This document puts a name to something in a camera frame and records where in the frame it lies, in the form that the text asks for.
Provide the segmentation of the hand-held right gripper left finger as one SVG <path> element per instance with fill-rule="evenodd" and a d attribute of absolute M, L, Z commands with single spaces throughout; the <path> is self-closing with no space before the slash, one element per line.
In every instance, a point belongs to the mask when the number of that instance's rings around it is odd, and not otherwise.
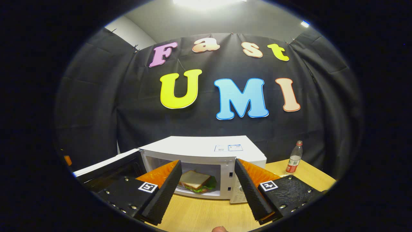
<path fill-rule="evenodd" d="M 174 160 L 137 178 L 119 178 L 98 191 L 97 196 L 121 213 L 157 226 L 181 175 L 181 161 Z"/>

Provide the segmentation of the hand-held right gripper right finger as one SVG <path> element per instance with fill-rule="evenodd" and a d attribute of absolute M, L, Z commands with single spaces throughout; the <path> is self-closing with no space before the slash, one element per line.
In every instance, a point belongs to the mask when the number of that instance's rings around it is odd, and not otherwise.
<path fill-rule="evenodd" d="M 235 160 L 234 171 L 260 225 L 294 215 L 324 195 L 293 175 L 280 177 L 242 159 Z"/>

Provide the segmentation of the lettuce sandwich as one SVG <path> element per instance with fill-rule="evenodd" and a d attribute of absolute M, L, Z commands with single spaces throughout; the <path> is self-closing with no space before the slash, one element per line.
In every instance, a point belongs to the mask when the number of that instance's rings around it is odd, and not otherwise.
<path fill-rule="evenodd" d="M 217 186 L 217 181 L 212 175 L 202 174 L 195 172 L 194 170 L 190 170 L 182 174 L 178 186 L 201 194 L 214 190 Z"/>

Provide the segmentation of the white microwave oven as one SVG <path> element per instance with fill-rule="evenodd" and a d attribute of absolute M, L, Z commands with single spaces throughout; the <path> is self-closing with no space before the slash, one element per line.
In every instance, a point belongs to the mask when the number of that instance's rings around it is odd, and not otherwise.
<path fill-rule="evenodd" d="M 128 161 L 140 161 L 142 171 L 152 171 L 173 160 L 180 160 L 182 173 L 190 170 L 214 176 L 217 185 L 204 193 L 196 193 L 178 185 L 175 193 L 208 199 L 229 200 L 231 204 L 246 202 L 246 197 L 234 167 L 239 158 L 264 168 L 267 158 L 247 136 L 183 137 L 170 136 L 140 148 L 75 171 L 73 174 L 87 182 Z"/>

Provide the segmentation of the red label plastic bottle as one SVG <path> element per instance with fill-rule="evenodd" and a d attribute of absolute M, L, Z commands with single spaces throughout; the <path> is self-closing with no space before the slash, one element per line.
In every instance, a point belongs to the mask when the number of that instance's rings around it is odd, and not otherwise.
<path fill-rule="evenodd" d="M 296 142 L 296 146 L 290 154 L 289 161 L 286 167 L 286 174 L 293 175 L 303 157 L 303 142 L 301 140 Z"/>

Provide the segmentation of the black backdrop cloth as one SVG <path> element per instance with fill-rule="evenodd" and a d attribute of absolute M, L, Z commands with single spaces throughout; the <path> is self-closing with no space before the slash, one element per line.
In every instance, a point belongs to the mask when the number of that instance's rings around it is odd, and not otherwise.
<path fill-rule="evenodd" d="M 175 38 L 136 53 L 102 29 L 77 52 L 54 110 L 72 171 L 169 136 L 247 136 L 267 162 L 303 160 L 338 179 L 364 129 L 359 83 L 320 33 L 291 43 L 238 33 Z"/>

